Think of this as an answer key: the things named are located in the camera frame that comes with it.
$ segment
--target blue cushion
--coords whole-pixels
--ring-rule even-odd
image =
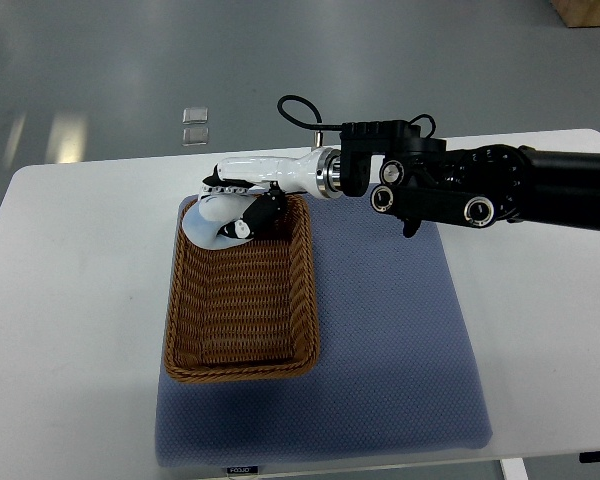
[[[435,224],[412,239],[368,198],[311,211],[318,363],[285,380],[184,385],[161,369],[162,466],[482,448],[491,427]]]

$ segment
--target wicker basket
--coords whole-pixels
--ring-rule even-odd
[[[178,224],[164,365],[183,383],[288,378],[319,353],[309,210],[290,196],[267,237],[204,250]]]

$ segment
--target black cable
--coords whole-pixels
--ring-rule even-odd
[[[425,138],[431,138],[436,131],[436,121],[433,119],[433,117],[431,115],[429,115],[428,113],[423,113],[423,114],[418,115],[417,117],[409,120],[409,123],[410,124],[416,123],[418,120],[421,120],[423,118],[426,118],[427,120],[429,120],[429,123],[431,123],[431,131]]]
[[[283,107],[284,103],[288,102],[288,101],[300,102],[303,105],[309,107],[311,109],[311,111],[313,112],[313,114],[315,115],[316,122],[318,122],[318,123],[301,122],[297,118],[289,115]],[[314,130],[314,131],[328,130],[328,131],[332,131],[332,132],[342,131],[342,125],[324,125],[322,123],[322,116],[320,115],[320,112],[318,111],[316,106],[313,103],[311,103],[309,100],[307,100],[306,98],[300,97],[298,95],[285,95],[284,97],[281,97],[280,100],[278,100],[278,112],[280,112],[280,115],[282,115],[286,120],[290,121],[291,123],[293,123],[294,125],[296,125],[298,127],[304,128],[306,130]]]
[[[302,122],[302,121],[298,120],[297,118],[289,115],[284,109],[284,104],[285,104],[285,102],[288,102],[288,101],[299,102],[299,103],[302,103],[303,105],[309,107],[311,109],[311,111],[313,112],[313,114],[315,115],[316,122],[318,122],[318,123]],[[320,115],[318,108],[313,103],[311,103],[309,100],[307,100],[306,98],[301,97],[299,95],[285,95],[285,96],[281,97],[280,100],[278,100],[278,112],[286,120],[290,121],[291,123],[293,123],[294,125],[296,125],[298,127],[304,128],[306,130],[315,130],[315,131],[328,130],[328,131],[332,131],[332,132],[341,132],[342,131],[342,125],[325,125],[325,124],[323,124],[322,116]],[[409,124],[416,123],[417,121],[422,120],[423,118],[426,120],[429,120],[429,123],[431,124],[431,131],[425,138],[431,138],[436,131],[436,121],[428,113],[423,113],[421,115],[418,115],[415,118],[412,118],[409,121]]]

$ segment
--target robotic arm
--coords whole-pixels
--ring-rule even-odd
[[[423,220],[471,228],[485,228],[499,220],[527,220],[600,230],[600,154],[507,145],[447,151],[444,140],[432,138],[435,122],[429,115],[411,121],[306,124],[284,111],[288,100],[309,106],[322,121],[310,102],[296,96],[278,102],[285,118],[309,130],[340,131],[341,151],[320,147],[300,159],[221,161],[214,175],[205,179],[200,196],[222,197],[220,202],[231,203],[234,209],[220,219],[227,221],[215,229],[214,236],[231,238],[246,224],[242,235],[247,230],[249,234],[243,239],[253,238],[283,210],[285,193],[306,192],[322,199],[363,196],[369,186],[371,157],[378,154],[384,155],[381,183],[371,192],[371,207],[401,220],[405,237],[413,236]],[[432,126],[424,137],[416,124],[423,118]],[[245,196],[252,186],[269,191],[248,205],[227,197]],[[276,200],[275,208],[269,207]],[[200,244],[186,228],[185,233],[197,245],[214,248]]]

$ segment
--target concrete floor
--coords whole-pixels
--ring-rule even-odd
[[[427,112],[438,136],[600,131],[600,28],[565,28],[548,0],[1,1],[0,202],[67,125],[84,161],[308,145],[276,112],[287,93],[327,123]],[[199,105],[210,142],[182,147],[182,109]],[[527,465],[532,480],[600,479],[573,455]],[[501,474],[487,462],[347,478]]]

